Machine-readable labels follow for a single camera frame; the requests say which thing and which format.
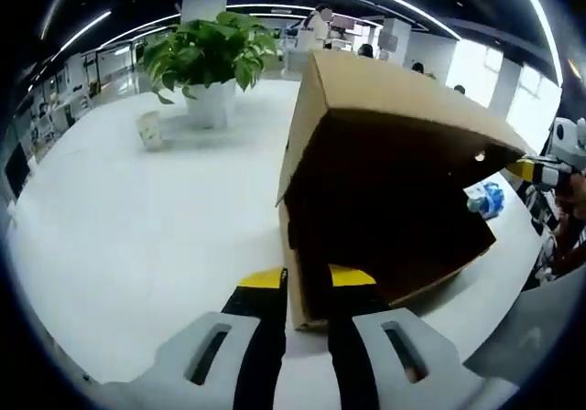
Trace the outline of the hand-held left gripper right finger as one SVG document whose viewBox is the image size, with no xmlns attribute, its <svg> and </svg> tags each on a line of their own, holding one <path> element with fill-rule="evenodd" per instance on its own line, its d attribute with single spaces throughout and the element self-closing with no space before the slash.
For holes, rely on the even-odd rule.
<svg viewBox="0 0 586 410">
<path fill-rule="evenodd" d="M 460 409 L 454 345 L 406 308 L 392 309 L 368 274 L 331 268 L 328 348 L 344 409 Z"/>
</svg>

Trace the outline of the person's right hand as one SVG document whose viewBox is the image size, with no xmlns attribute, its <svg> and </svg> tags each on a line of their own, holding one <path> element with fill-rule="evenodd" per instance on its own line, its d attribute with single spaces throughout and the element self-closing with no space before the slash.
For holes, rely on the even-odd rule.
<svg viewBox="0 0 586 410">
<path fill-rule="evenodd" d="M 582 174 L 573 174 L 567 189 L 556 191 L 556 203 L 563 213 L 585 221 L 585 177 Z"/>
</svg>

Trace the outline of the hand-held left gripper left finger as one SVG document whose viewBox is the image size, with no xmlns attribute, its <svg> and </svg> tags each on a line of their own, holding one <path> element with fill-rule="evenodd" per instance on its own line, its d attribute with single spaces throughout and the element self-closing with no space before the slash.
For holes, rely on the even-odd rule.
<svg viewBox="0 0 586 410">
<path fill-rule="evenodd" d="M 157 351 L 160 409 L 270 409 L 286 348 L 288 271 L 251 274 Z"/>
</svg>

